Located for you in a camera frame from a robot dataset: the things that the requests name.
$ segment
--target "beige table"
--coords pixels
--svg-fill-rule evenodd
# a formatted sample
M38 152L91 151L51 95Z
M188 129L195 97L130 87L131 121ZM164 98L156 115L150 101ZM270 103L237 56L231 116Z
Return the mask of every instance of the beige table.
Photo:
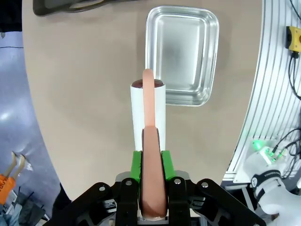
M174 167L221 183L252 90L261 1L140 0L37 17L23 1L26 69L40 129L71 199L95 182L112 185L134 150L130 84L141 78L145 21L159 5L206 8L219 19L214 85L202 107L166 106Z

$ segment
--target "white paper roll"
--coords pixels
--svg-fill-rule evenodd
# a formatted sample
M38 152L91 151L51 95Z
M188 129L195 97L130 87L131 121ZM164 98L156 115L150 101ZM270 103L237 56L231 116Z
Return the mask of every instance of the white paper roll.
M131 86L132 117L135 150L142 151L142 130L144 129L143 89ZM165 150L165 85L155 88L155 120L159 131L160 150Z

